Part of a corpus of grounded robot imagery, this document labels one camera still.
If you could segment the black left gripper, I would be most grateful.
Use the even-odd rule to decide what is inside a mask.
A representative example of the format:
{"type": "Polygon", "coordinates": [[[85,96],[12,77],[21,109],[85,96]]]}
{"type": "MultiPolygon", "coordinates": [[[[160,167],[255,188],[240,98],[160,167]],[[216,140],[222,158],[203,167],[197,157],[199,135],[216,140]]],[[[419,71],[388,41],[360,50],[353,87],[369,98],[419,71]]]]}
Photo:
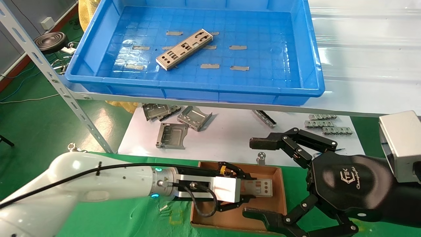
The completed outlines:
{"type": "MultiPolygon", "coordinates": [[[[254,180],[254,177],[251,177],[251,174],[246,173],[243,169],[231,163],[218,162],[218,169],[219,171],[198,167],[178,166],[178,174],[192,176],[225,176],[242,180],[254,180]]],[[[225,212],[239,208],[242,204],[248,203],[253,198],[256,198],[256,196],[240,195],[240,200],[238,202],[230,203],[227,201],[218,201],[217,211],[225,212]]]]}

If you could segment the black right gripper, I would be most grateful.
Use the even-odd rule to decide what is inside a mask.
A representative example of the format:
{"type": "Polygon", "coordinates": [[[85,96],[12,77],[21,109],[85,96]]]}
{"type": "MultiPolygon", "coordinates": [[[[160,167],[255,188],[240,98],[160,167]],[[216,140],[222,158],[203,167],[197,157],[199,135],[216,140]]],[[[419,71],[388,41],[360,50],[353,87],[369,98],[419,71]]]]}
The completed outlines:
{"type": "Polygon", "coordinates": [[[266,138],[250,138],[251,149],[283,150],[300,167],[310,168],[307,179],[313,195],[287,215],[245,207],[243,217],[260,220],[267,231],[286,237],[352,237],[359,228],[348,217],[420,227],[419,183],[399,183],[384,158],[336,154],[337,145],[329,138],[298,128],[270,133],[266,138]],[[302,146],[324,154],[312,161],[312,155],[302,146]],[[310,232],[300,228],[298,221],[315,206],[335,218],[338,225],[310,232]]]}

